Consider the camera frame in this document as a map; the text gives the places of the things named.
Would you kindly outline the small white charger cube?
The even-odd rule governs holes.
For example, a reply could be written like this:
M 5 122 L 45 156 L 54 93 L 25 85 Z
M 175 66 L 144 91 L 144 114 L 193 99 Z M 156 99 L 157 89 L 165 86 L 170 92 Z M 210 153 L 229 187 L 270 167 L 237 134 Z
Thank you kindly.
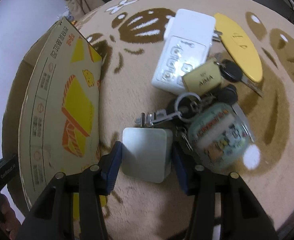
M 123 130 L 122 172 L 132 178 L 161 183 L 171 171 L 172 131 L 148 128 L 144 113 L 138 124 Z

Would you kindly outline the brown cardboard box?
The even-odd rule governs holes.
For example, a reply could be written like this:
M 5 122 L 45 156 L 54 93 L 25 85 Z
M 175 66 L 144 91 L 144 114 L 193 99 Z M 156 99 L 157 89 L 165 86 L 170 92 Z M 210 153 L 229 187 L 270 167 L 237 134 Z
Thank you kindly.
M 77 174 L 98 162 L 101 65 L 66 18 L 23 57 L 2 124 L 3 156 L 18 158 L 8 191 L 22 214 L 55 174 Z

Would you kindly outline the yellowish AIMA key fob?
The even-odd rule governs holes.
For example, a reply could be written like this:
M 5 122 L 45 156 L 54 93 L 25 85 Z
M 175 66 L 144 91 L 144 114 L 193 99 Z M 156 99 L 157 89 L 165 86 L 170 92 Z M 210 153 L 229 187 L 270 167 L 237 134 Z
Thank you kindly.
M 202 96 L 222 83 L 219 65 L 213 57 L 182 77 L 188 92 Z

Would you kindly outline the black car key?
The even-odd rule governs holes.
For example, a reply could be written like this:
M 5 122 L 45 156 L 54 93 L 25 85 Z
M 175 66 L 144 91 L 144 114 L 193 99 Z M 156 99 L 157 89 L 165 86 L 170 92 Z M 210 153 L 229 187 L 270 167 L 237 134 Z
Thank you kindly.
M 260 97 L 263 97 L 263 92 L 243 73 L 240 66 L 235 62 L 224 59 L 222 62 L 218 63 L 218 65 L 224 79 L 233 83 L 242 82 Z

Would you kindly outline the white small remote control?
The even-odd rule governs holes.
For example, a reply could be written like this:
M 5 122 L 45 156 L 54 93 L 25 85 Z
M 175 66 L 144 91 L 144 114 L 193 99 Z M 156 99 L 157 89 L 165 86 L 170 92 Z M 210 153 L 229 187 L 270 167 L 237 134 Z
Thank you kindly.
M 151 84 L 179 95 L 186 91 L 182 77 L 202 65 L 208 46 L 182 37 L 171 36 L 164 45 Z

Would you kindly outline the green cartoon earbud case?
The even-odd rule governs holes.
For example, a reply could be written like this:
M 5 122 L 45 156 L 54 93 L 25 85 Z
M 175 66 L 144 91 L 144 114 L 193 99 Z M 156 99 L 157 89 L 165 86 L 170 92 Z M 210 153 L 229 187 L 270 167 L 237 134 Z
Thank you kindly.
M 201 165 L 215 173 L 231 166 L 253 142 L 246 122 L 222 102 L 210 106 L 194 120 L 187 138 Z

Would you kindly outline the large white power adapter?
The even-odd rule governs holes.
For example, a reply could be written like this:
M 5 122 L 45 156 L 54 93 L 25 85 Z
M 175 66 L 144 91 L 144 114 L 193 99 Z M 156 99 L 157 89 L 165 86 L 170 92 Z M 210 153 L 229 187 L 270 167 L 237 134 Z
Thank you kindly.
M 176 15 L 168 21 L 163 35 L 164 40 L 178 36 L 200 42 L 210 48 L 212 41 L 221 41 L 220 31 L 215 30 L 216 19 L 197 11 L 178 9 Z

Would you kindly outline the yellow oval flat lid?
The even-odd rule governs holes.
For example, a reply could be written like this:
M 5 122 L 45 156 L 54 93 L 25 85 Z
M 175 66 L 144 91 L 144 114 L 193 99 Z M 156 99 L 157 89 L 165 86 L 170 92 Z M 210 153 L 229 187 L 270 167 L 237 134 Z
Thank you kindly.
M 215 29 L 221 32 L 223 45 L 243 73 L 253 82 L 263 79 L 263 68 L 258 52 L 246 32 L 234 20 L 226 15 L 216 13 Z

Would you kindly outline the beige brown patterned round rug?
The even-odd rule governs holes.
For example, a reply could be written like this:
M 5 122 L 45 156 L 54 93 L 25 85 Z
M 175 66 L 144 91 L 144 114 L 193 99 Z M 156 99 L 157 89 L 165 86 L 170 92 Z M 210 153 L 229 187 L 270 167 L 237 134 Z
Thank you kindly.
M 231 167 L 270 216 L 279 239 L 294 239 L 294 24 L 252 0 L 112 0 L 77 28 L 103 58 L 100 152 L 108 153 L 142 112 L 167 106 L 173 95 L 152 86 L 163 33 L 178 9 L 223 14 L 258 51 L 263 80 L 257 95 L 237 83 L 238 102 L 255 143 Z

